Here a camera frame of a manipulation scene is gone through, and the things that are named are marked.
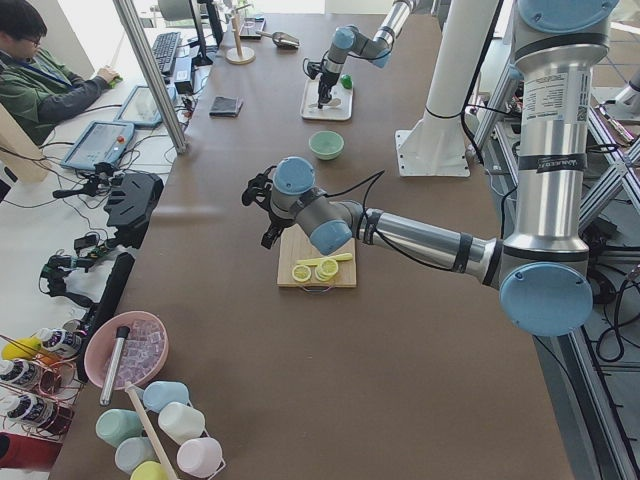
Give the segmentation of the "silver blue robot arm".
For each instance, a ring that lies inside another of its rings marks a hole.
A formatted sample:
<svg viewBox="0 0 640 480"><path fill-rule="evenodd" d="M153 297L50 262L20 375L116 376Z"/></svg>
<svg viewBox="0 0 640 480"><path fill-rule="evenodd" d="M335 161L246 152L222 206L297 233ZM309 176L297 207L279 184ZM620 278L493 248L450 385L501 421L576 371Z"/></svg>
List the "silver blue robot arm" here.
<svg viewBox="0 0 640 480"><path fill-rule="evenodd" d="M393 1L375 35L356 25L339 27L318 62L303 70L319 80L319 106L329 106L331 90L349 57L384 67L402 27L422 1ZM502 1L452 1L423 118L401 130L396 153L402 176L468 177L466 160L455 160L461 128L477 154L480 131L470 133L465 109L489 48ZM524 81L520 148L514 188L500 199L500 234L483 240L367 208L367 196L381 173L343 192L316 185L307 160L291 156L268 167L263 193L242 202L264 209L270 220L261 244L271 248L285 228L298 225L321 254L333 254L348 240L388 248L440 271L468 274L499 291L512 323L536 336L561 336L584 325L593 310L587 280L589 247L579 236L583 172L587 167L588 109L592 67L609 50L609 17L619 1L515 1L511 9L513 67ZM329 198L371 182L361 203ZM505 204L515 201L515 223L506 239Z"/></svg>
<svg viewBox="0 0 640 480"><path fill-rule="evenodd" d="M370 37L355 25L335 30L327 52L319 62L308 64L307 74L319 78L317 106L322 109L332 100L332 89L342 76L348 57L366 60L378 68L384 68L391 57L394 43L410 14L420 1L394 1L376 33Z"/></svg>

